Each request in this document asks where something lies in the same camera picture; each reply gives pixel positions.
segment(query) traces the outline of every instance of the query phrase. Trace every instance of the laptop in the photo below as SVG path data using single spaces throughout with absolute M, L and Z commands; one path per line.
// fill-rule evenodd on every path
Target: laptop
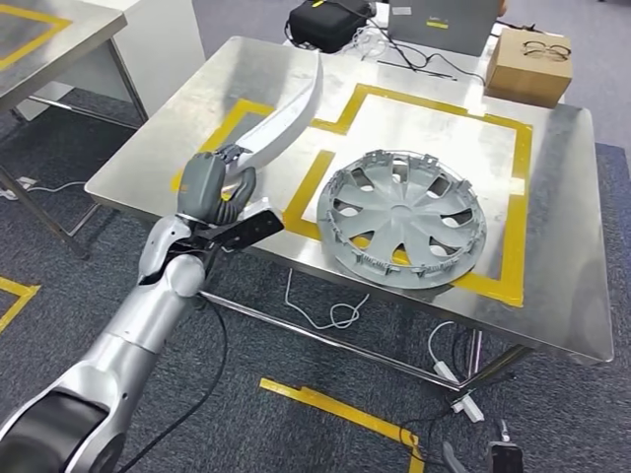
M 392 39 L 479 56 L 497 18 L 498 0 L 390 0 Z

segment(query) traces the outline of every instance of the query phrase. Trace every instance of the black bag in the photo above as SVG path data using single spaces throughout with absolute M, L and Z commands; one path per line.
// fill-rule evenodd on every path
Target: black bag
M 331 53 L 350 42 L 370 16 L 365 0 L 306 0 L 291 10 L 288 23 L 294 44 L 308 42 Z

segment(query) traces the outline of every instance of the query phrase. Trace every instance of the cardboard box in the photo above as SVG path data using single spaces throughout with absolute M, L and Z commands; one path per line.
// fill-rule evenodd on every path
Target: cardboard box
M 568 38 L 503 29 L 487 70 L 485 93 L 554 108 L 571 78 Z

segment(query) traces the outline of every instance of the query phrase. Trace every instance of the white curved blade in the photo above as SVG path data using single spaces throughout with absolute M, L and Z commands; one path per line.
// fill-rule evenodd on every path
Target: white curved blade
M 310 84 L 291 101 L 277 108 L 258 125 L 239 138 L 235 144 L 245 152 L 229 164 L 226 177 L 239 174 L 245 168 L 257 170 L 269 165 L 297 139 L 316 116 L 322 96 L 324 72 L 320 53 L 313 52 L 316 74 Z

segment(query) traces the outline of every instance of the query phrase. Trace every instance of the yellow floor tape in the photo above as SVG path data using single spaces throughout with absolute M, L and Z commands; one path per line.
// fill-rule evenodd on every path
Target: yellow floor tape
M 20 313 L 38 290 L 39 286 L 23 286 L 0 276 L 0 291 L 5 291 L 18 297 L 4 315 L 0 316 L 0 333 L 7 328 L 7 325 L 11 323 L 11 320 L 16 318 L 16 315 Z
M 377 434 L 381 434 L 389 439 L 402 442 L 404 445 L 411 448 L 410 466 L 408 470 L 409 473 L 423 473 L 425 467 L 425 464 L 419 459 L 420 458 L 420 454 L 417 447 L 418 445 L 418 437 L 407 429 L 402 430 L 399 426 L 366 414 L 365 412 L 362 412 L 359 409 L 343 404 L 332 397 L 326 396 L 308 387 L 294 389 L 265 377 L 261 378 L 259 385 L 268 391 L 275 392 L 303 404 L 317 407 L 318 409 L 346 419 L 353 424 L 370 429 L 371 431 L 377 432 Z

